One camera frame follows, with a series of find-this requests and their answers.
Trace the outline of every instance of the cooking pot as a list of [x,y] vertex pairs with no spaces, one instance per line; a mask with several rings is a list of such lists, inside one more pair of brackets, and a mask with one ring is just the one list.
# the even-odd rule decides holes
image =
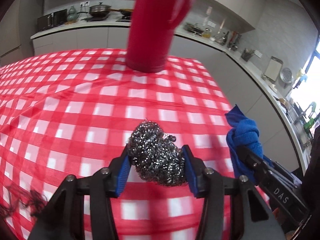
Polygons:
[[97,5],[90,7],[89,13],[93,17],[104,17],[110,13],[110,5],[105,5],[100,2]]

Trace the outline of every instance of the frying pan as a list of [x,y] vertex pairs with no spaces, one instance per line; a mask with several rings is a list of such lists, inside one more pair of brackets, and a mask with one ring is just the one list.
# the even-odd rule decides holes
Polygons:
[[100,2],[97,5],[90,6],[89,12],[78,12],[80,13],[89,13],[92,17],[105,17],[110,13],[110,5],[105,5]]
[[126,17],[131,16],[131,13],[133,12],[132,9],[119,9],[119,10],[110,9],[110,11],[113,11],[113,12],[121,12],[121,14],[122,14],[123,16],[126,16]]

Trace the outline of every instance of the microwave oven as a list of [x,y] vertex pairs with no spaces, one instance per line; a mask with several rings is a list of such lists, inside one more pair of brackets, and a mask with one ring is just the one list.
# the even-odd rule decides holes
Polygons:
[[67,15],[67,9],[64,9],[38,18],[38,31],[40,32],[48,30],[50,28],[64,24],[65,22],[67,22]]

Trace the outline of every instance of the green bottle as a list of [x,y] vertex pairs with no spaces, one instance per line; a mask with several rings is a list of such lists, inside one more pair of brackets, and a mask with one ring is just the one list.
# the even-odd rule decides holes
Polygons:
[[320,114],[318,114],[317,116],[316,116],[316,118],[310,118],[310,120],[309,120],[309,122],[307,122],[304,126],[303,126],[303,128],[304,128],[304,130],[306,131],[306,132],[309,132],[309,130],[310,130],[310,128],[315,124],[315,122],[319,119],[319,117],[320,117]]

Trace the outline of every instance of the wall outlet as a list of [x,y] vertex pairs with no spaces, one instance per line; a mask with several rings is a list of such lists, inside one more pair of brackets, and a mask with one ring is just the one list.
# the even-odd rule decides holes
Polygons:
[[258,51],[258,50],[255,50],[254,54],[257,55],[259,58],[262,57],[262,53],[260,51]]
[[90,6],[90,1],[80,3],[80,7],[86,7],[86,6]]
[[216,27],[216,24],[211,22],[211,21],[208,21],[207,25],[209,25],[210,27],[212,28],[215,28]]

